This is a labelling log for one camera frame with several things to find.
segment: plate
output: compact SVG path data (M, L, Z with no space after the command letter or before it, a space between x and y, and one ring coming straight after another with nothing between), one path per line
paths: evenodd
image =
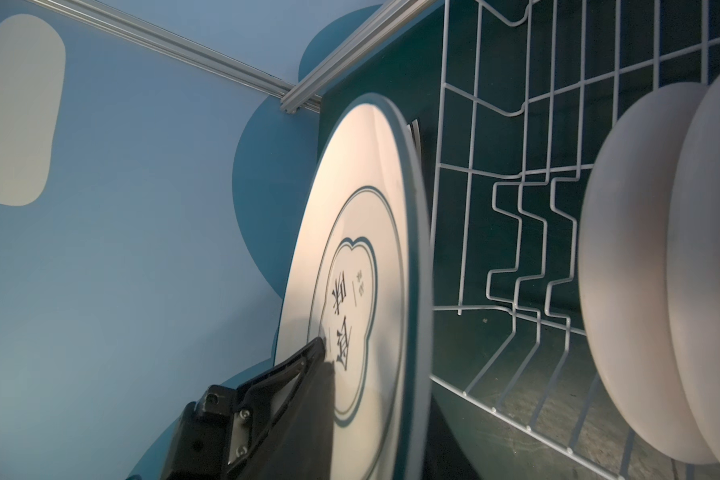
M331 133L288 274L275 363L326 341L336 373L331 477L421 475L432 258L418 158L400 112L366 94Z
M654 448L714 462L682 389L666 306L666 228L682 141L706 86L667 85L616 122L586 186L579 292L610 398Z
M720 76L682 146L670 208L667 287L682 386L720 460Z

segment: white ceramic plate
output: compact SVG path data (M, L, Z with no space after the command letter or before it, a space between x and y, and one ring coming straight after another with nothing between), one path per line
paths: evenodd
M428 215L411 135L377 94L347 108L320 160L275 363L316 336L336 372L331 477L418 480L432 361Z
M720 460L720 76L682 146L668 249L670 324L682 386Z
M616 122L584 196L579 292L610 398L635 432L688 463L715 458L677 370L666 306L666 228L682 141L706 86L667 85Z

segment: metal frame bar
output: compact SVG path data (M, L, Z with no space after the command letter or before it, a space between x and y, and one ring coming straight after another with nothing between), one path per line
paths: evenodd
M388 0L282 98L280 109L288 113L295 112L434 2Z
M293 89L289 82L96 0L27 1L273 97L283 98ZM308 110L320 111L317 95L308 96L302 104Z
M475 72L474 72L474 86L472 93L466 92L461 90L460 88L457 88L453 86L452 84L449 84L446 82L446 73L448 70L448 23L449 23L449 12L450 12L450 5L451 0L445 1L445 13L444 13L444 28L443 28L443 51L442 51L442 70L441 70L441 84L440 84L440 105L439 105L439 115L438 115L438 142L437 142L437 151L436 151L436 160L435 160L435 172L434 172L434 197L432 201L432 230L430 232L431 236L431 243L432 243L432 255L434 255L434 248L435 248L435 241L436 241L436 228L437 228L437 219L438 219L438 198L439 198L439 188L440 188L440 173L442 169L446 170L455 170L455 171L461 171L467 174L467 196L466 196L466 205L464 206L464 227L463 227L463 235L462 235L462 251L461 251L461 272L460 272L460 278L459 278L459 295L458 295L458 304L457 305L448 305L448 306L435 306L435 311L455 311L457 314L461 315L461 313L465 310L496 310L500 312L507 313L512 321L512 330L508 334L508 336L504 339L504 341L501 343L499 348L496 349L494 354L490 357L490 359L483 365L483 367L480 369L480 371L477 373L477 375L470 381L468 386L464 390L459 390L456 387L452 386L451 384L447 383L443 379L440 379L434 375L431 376L432 381L439 384L443 388L449 390L455 395L458 395L464 399L466 399L468 402L472 403L473 405L477 406L478 408L481 408L482 410L488 412L489 414L501 419L502 421L506 422L507 424L526 432L529 436L532 436L542 442L543 444L552 447L553 449L557 450L558 452L562 453L563 455L567 456L568 458L571 458L581 464L582 466L587 467L588 469L592 470L596 474L604 477L604 478L611 478L613 480L624 480L628 478L629 474L629 465L630 465L630 459L631 454L634 446L635 441L635 433L634 430L629 430L627 433L626 441L624 444L624 449L622 451L621 460L620 460L620 468L618 473L609 472L607 469L605 469L602 466L597 465L595 462L592 462L588 458L585 458L583 456L580 456L576 453L575 448L576 444L579 441L579 436L581 434L582 428L584 427L587 414L590 410L590 407L592 406L593 400L595 398L596 393L600 390L600 377L595 374L594 378L592 379L592 382L590 384L590 388L586 394L586 398L584 400L584 404L582 405L582 409L579 413L579 417L576 421L576 425L574 429L572 430L570 434L570 441L568 442L567 446L562 446L561 444L557 443L556 441L552 440L551 438L545 436L544 434L535 431L536 423L538 420L538 417L540 416L540 413L542 409L544 408L544 403L547 401L547 398L551 394L551 392L554 390L557 379L560 376L560 372L562 371L564 364L566 363L566 360L568 358L568 354L570 351L570 336L572 334L576 334L579 336L586 336L585 331L581 329L576 329L571 327L571 318L570 315L566 315L560 312L553 312L551 311L550 304L551 304L551 295L553 292L553 289L555 286L563 284L563 283L569 283L573 281L574 274L575 274L575 265L576 265L576 238L577 238L577 232L578 232L578 222L576 220L576 217L568 214L565 211L560 210L556 205L557 200L557 184L559 182L576 182L581 180L581 172L582 170L588 170L593 167L592 164L583 164L582 163L582 146L583 146L583 131L584 131L584 100L585 100L585 90L586 86L590 84L594 84L595 82L602 82L604 80L607 80L609 78L614 79L614 88L613 88L613 100L611 105L611 124L615 124L619 117L619 93L620 93L620 75L627 72L633 72L635 70L638 70L640 68L652 68L653 73L653 88L656 89L659 87L659 80L660 80L660 67L661 63L665 60L670 60L672 58L679 57L684 54L689 54L697 51L701 51L701 58L702 58L702 65L701 65L701 78L702 81L705 83L709 82L709 49L710 46L715 44L720 44L720 37L710 39L709 38L709 0L702 0L701 5L701 16L702 16L702 34L701 34L701 43L692 45L687 48L683 48L681 50L675 51L675 52L668 52L665 54L662 54L660 51L660 27L661 27L661 21L660 21L660 13L661 13L661 4L660 0L654 0L653 3L653 11L655 13L654 19L653 19L653 25L654 25L654 34L653 34L653 53L652 58L649 60L646 60L644 62L639 62L632 65L627 66L621 66L621 19L622 19L622 1L616 0L615 3L615 9L614 9L614 21L615 21L615 29L614 29L614 70L612 72L607 72L604 74L597 75L592 78L586 77L586 21L587 21L587 0L581 0L581 43L580 43L580 78L578 82L575 82L574 84L566 85L561 88L555 87L555 63L556 63L556 46L557 46L557 0L551 0L553 4L553 17L552 17L552 36L551 36L551 51L550 51L550 87L549 92L546 94L541 94L536 97L529 98L528 96L528 89L529 89L529 78L530 78L530 36L532 32L532 25L533 25L533 5L537 3L539 0L528 0L528 6L525 9L524 16L515 22L509 21L506 19L505 16L500 14L496 8L492 7L486 0L474 0L478 4L478 44L476 46L476 61L475 61ZM526 63L525 63L525 88L524 88L524 100L522 105L519 107L519 109L515 111L506 111L503 110L490 102L487 102L480 98L479 92L478 92L478 76L479 76L479 70L480 70L480 41L481 41L481 34L482 34L482 18L483 18L483 10L488 11L490 14L494 15L496 18L498 18L506 27L508 28L516 28L522 24L527 25L527 41L526 41ZM551 167L551 151L552 151L552 143L554 142L553 139L553 124L554 124L554 97L555 95L562 94L567 91L573 91L573 90L579 90L579 107L578 107L578 125L577 125L577 134L576 134L576 165L566 165L562 167ZM472 101L472 121L470 125L470 153L469 153L469 165L467 168L459 167L456 165L451 165L446 162L443 162L443 151L442 151L442 136L443 136L443 122L444 122L444 104L445 104L445 92L446 91L452 91L458 95L461 95L461 97L467 98L470 101ZM527 168L527 155L528 155L528 106L534 102L542 101L545 99L549 99L550 105L549 105L549 120L548 120L548 131L547 131L547 165L546 168L537 168L537 169L528 169ZM524 131L523 131L523 157L522 157L522 166L520 168L520 171L516 174L497 174L495 172L489 172L484 170L477 170L474 168L474 138L476 135L475 132L475 119L476 119L476 112L478 106L481 106L483 108L487 108L488 110L491 110L495 112L496 114L505 116L505 117L516 117L519 115L524 116ZM502 214L504 216L508 216L509 218L512 218L517 221L518 223L518 234L517 234L517 240L516 240L516 251L515 251L515 261L514 265L512 267L506 267L506 268L497 268L489 270L487 274L486 279L486 298L491 302L486 305L464 305L463 299L464 299L464 276L466 272L466 253L467 253L467 247L468 247L468 240L469 240L469 217L470 217L470 202L471 202L471 187L472 187L472 177L474 175L481 175L489 178L495 178L497 182L494 182L493 185L493 192L491 197L491 207L494 211L496 211L499 214ZM543 175L544 177L541 179L538 179L536 181L531 181L530 178L533 178L535 176ZM562 216L569 222L571 222L571 238L570 238L570 264L569 264L569 271L568 275L565 278L559 278L552 280L547 283L547 289L545 292L545 298L544 298L544 313L542 314L541 310L532 306L523 304L520 301L520 284L523 281L526 280L538 280L542 279L546 276L546 260L547 260L547 220L541 216L537 216L535 214L532 214L531 212L527 212L523 209L523 190L525 187L537 187L537 186L550 186L550 210L555 213L556 215ZM496 197L497 197L497 188L499 187L516 187L518 189L518 202L517 202L517 208L518 212L513 213L506 210L502 210L497 206L496 203ZM531 218L533 220L537 220L542 223L543 226L543 235L542 235L542 245L541 245L541 268L540 272L538 274L533 275L526 275L526 276L519 276L515 281L515 288L514 288L514 295L513 298L501 298L498 296L494 296L490 292L490 284L491 279L493 277L493 274L511 274L511 273L517 273L519 270L519 262L520 262L520 243L522 240L522 234L523 234L523 217L526 216L528 218ZM484 377L487 370L491 368L493 364L497 361L500 354L505 351L507 346L510 342L513 341L515 338L515 334L517 331L517 320L526 320L528 322L534 322L536 324L536 342L533 345L533 347L530 349L518 369L515 371L513 377L509 381L509 383L506 385L506 387L501 391L501 394L496 401L494 406L487 406L477 400L476 398L473 398L470 396L470 392L472 389L480 382L480 380ZM536 407L534 408L533 413L530 416L530 419L528 421L527 425L522 425L515 419L503 414L501 412L501 406L504 402L504 400L507 398L510 391L514 388L514 385L520 378L520 376L523 374L525 368L528 366L529 361L533 358L534 354L538 350L538 347L541 343L541 327L547 326L550 327L552 330L545 333L545 335L554 334L553 332L556 330L561 330L565 334L565 344L564 344L564 350L562 354L560 355L560 358L557 361L557 365L552 372L552 375L541 394L541 397L538 400L538 403ZM693 466L686 466L686 476L688 478L692 478L693 476Z

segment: white wire rack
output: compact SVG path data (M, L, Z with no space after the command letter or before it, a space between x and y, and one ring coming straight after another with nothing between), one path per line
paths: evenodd
M473 84L473 90L472 92L467 92L461 88L456 87L453 84L450 84L446 81L446 73L448 71L448 24L449 24L449 14L451 12L451 2L453 0L445 0L445 6L444 6L444 29L443 29L443 49L442 49L442 70L441 70L441 78L440 78L440 104L439 104L439 115L438 115L438 142L437 142L437 153L436 153L436 164L435 164L435 171L434 171L434 196L433 196L433 202L432 202L432 232L431 232L431 242L432 242L432 249L434 252L434 246L435 242L437 240L435 232L437 227L437 220L438 220L438 196L440 194L440 179L441 179L441 172L442 169L446 170L456 170L460 172L464 172L467 175L467 183L466 183L466 204L465 204L465 212L464 212L464 229L463 229L463 235L462 235L462 246L461 246L461 275L460 275L460 281L459 281L459 292L458 292L458 304L457 305L451 305L451 306L436 306L434 309L436 311L456 311L459 315L461 315L462 311L465 310L498 310L500 312L506 312L510 317L512 321L512 329L509 333L508 337L504 342L500 345L500 347L495 351L495 353L492 355L492 357L484 364L482 369L476 374L476 376L472 379L472 381L469 383L469 385L465 389L459 389L455 386L451 385L450 383L446 382L445 380L438 378L435 375L432 375L432 380L442 386L443 388L449 390L453 394L460 396L461 398L464 398L471 404L475 405L478 408L481 408L485 412L491 414L492 416L499 418L500 420L506 422L512 427L515 427L516 429L527 433L529 436L536 438L539 442L542 442L546 446L551 447L552 449L558 451L564 456L567 456L568 458L571 458L572 460L578 462L582 466L587 467L591 471L595 472L596 474L604 477L604 478L610 478L613 480L616 479L624 479L628 476L628 469L630 465L630 456L633 450L633 445L635 441L635 433L633 430L629 430L629 433L626 436L626 443L624 445L624 450L621 454L621 460L620 460L620 469L618 472L611 472L605 467L598 465L597 463L593 462L592 460L586 458L585 456L580 455L576 452L576 444L578 443L579 436L581 434L582 427L584 426L584 422L586 420L587 413L590 409L590 406L592 405L593 398L595 397L595 392L597 389L600 388L600 379L597 374L595 374L594 378L591 380L590 388L587 393L586 399L584 400L584 406L581 409L578 419L576 421L575 427L570 432L570 440L566 445L557 442L550 438L549 436L546 436L542 432L538 432L536 429L536 423L539 417L539 414L544 407L544 403L547 400L547 397L550 395L550 393L555 388L558 376L560 375L560 371L563 369L564 364L566 363L566 359L568 357L568 353L570 350L570 338L571 335L579 335L579 336L585 336L586 333L582 329L577 329L571 326L571 317L567 314L561 314L558 312L553 312L550 309L550 301L552 297L553 290L556 286L564 284L564 283L570 283L574 280L574 274L575 274L575 265L576 265L576 236L577 236L577 221L576 221L576 215L572 214L571 212L565 212L562 211L558 206L556 205L557 202L557 185L560 182L578 182L582 180L582 170L587 170L592 168L592 164L584 164L582 163L582 143L583 143L583 122L584 122L584 107L585 107L585 89L587 85L595 84L597 82L602 82L608 79L613 79L613 103L612 103L612 114L611 114L611 125L613 125L619 116L619 94L620 94L620 76L624 73L633 72L642 68L646 67L652 67L653 69L653 89L657 89L660 84L660 69L662 62L671 60L673 58L678 58L683 55L688 54L694 54L695 52L700 52L701 57L701 65L700 65L700 79L703 83L709 83L710 80L710 47L714 45L720 44L720 36L717 38L710 38L710 1L709 0L701 0L700 1L700 7L701 7L701 42L698 44L694 44L692 46L682 48L679 50L676 50L671 53L661 53L661 44L660 44L660 32L661 32L661 3L660 0L654 0L653 2L653 54L651 58L648 60L634 63L628 66L621 66L621 28L622 28L622 0L615 0L615 11L614 11L614 68L611 72L607 72L604 74L598 74L597 76L593 76L590 78L586 77L586 38L587 38L587 0L581 1L581 22L580 22L580 52L579 52L579 80L578 82L574 82L572 84L567 84L565 86L558 86L555 84L556 75L555 75L555 67L556 67L556 43L557 43L557 3L558 0L529 0L528 5L526 6L524 10L524 14L521 18L519 18L517 21L511 21L507 19L505 16L503 16L496 8L491 6L489 3L487 3L485 0L464 0L466 2L476 2L478 4L478 24L477 24L477 41L475 44L475 57L474 57L474 84ZM549 52L550 52L550 60L549 60L549 68L550 68L550 83L549 83L549 89L547 93L540 94L537 96L529 96L529 86L530 86L530 77L534 74L534 72L531 71L530 68L530 58L531 58L531 33L533 31L532 25L534 22L534 5L538 2L552 2L552 27L551 27L551 43L549 45ZM484 14L489 14L495 16L506 28L517 28L521 25L527 25L527 35L526 35L526 48L525 48L525 86L524 86L524 100L522 104L519 105L519 108L514 111L506 111L502 108L483 100L478 95L478 83L479 83L479 75L480 75L480 48L483 43L482 39L482 29L483 29L483 16ZM553 123L554 123L554 101L555 97L559 94L566 93L568 91L576 91L578 90L579 93L579 101L578 101L578 126L577 126L577 136L576 136L576 162L575 164L567 165L567 166L552 166L551 161L551 145L553 142ZM457 95L460 95L463 98L466 98L467 100L471 101L472 103L472 110L471 110L471 122L470 122L470 149L469 149L469 158L468 158L468 166L466 168L448 164L444 162L443 159L443 132L444 132L444 108L445 108L445 97L446 97L446 91L451 91L453 93L456 93ZM545 168L534 168L530 169L527 168L528 165L528 110L529 106L532 105L535 102L547 100L549 102L549 119L547 122L547 157L546 157L546 167ZM523 148L522 148L522 160L521 160L521 168L520 171L515 174L500 174L495 173L487 170L477 170L474 168L474 158L475 158L475 138L476 138L476 119L478 114L479 108L487 108L489 110L492 110L496 114L502 115L504 117L517 117L520 115L524 116L524 122L523 122ZM554 177L553 174L558 174L561 172L568 172L568 176L564 177ZM465 305L464 304L464 277L465 277L465 271L467 268L467 245L469 240L469 230L470 230L470 203L471 203L471 196L472 196L472 187L473 187L473 177L475 175L479 176L485 176L493 179L497 179L499 181L495 181L493 183L493 190L491 195L491 207L493 211L503 215L508 216L511 219L514 219L517 223L517 239L516 239L516 249L515 249L515 255L514 255L514 266L511 268L493 268L490 269L486 275L486 286L485 286L485 295L488 300L486 304L484 305ZM507 210L501 209L497 205L497 191L499 187L513 187L517 188L517 213L512 213ZM562 217L566 221L570 222L571 225L571 234L570 234L570 268L568 269L568 273L566 276L562 278L557 278L555 280L549 281L546 285L546 291L545 291L545 297L544 297L544 308L543 311L541 308L537 308L536 306L533 306L531 304L524 304L524 302L520 301L520 286L523 282L528 282L529 280L542 280L547 276L547 234L548 234L548 220L547 218L544 218L542 216L539 216L538 214L532 213L530 211L527 211L524 209L524 190L527 188L534 188L534 187L549 187L549 208L551 212L556 214L559 217ZM521 240L523 235L523 223L524 220L529 219L530 221L536 221L541 224L542 227L542 241L540 245L540 271L538 271L536 274L531 275L520 275L519 272L519 265L520 265L520 256L522 255L521 252ZM501 296L498 296L494 293L494 291L491 288L491 282L495 275L497 274L518 274L518 277L515 279L514 282L514 295L512 298L503 298ZM511 380L509 380L509 383L506 385L502 393L500 394L498 400L496 401L495 405L488 406L482 403L480 400L475 398L470 394L471 390L475 387L476 384L480 382L480 380L484 377L487 370L491 368L491 366L497 361L499 358L499 355L505 351L507 346L512 342L512 340L515 338L515 333L517 331L517 324L518 319L526 320L530 322L536 323L536 343L531 348L531 350L528 352L527 356L524 358L522 363L517 368L514 376L512 376ZM540 398L538 399L538 403L533 410L532 415L530 416L530 419L527 423L521 423L517 421L516 419L510 417L509 415L502 412L501 407L504 399L507 397L508 393L511 389L515 386L515 383L518 381L520 376L523 374L523 371L528 366L529 361L534 357L534 354L538 350L538 347L541 343L541 327L542 326L548 326L553 328L555 331L559 331L561 335L564 335L564 350L562 352L562 355L560 359L557 362L557 365L554 369L554 371L551 374L551 377L548 380L548 383L546 385L546 388L544 389L544 392L541 394ZM686 478L692 479L694 476L694 467L693 466L686 466Z

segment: wire dish rack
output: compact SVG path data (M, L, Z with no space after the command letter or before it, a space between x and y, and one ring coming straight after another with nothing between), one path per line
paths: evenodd
M476 9L476 23L467 33L452 31L458 44L449 45L457 4L472 17ZM628 427L617 436L623 442L618 449L581 451L585 424L603 421L590 411L604 394L596 372L584 382L586 395L574 402L577 412L568 415L565 428L549 433L549 423L540 421L572 350L588 352L576 281L577 217L586 180L608 130L634 101L663 84L708 84L719 72L720 2L530 0L494 6L445 0L431 242L436 302L458 302L434 309L436 315L455 312L449 322L470 314L470 322L484 317L482 323L498 322L504 330L498 346L484 351L482 367L460 367L454 380L438 373L436 331L432 380L603 478L660 475L630 470L640 439ZM451 208L444 209L444 202ZM442 287L448 295L438 296L438 277L457 274L458 293L453 284ZM518 332L528 327L530 341L516 346L523 340ZM538 384L529 364L548 345L557 349L554 356L545 354L554 358L554 368L542 368L543 389L534 391L522 414L513 412L508 399L524 374ZM517 355L518 348L527 353ZM506 356L513 360L501 368L511 375L492 375ZM720 468L700 475L700 468L652 455L666 461L670 478L720 478Z

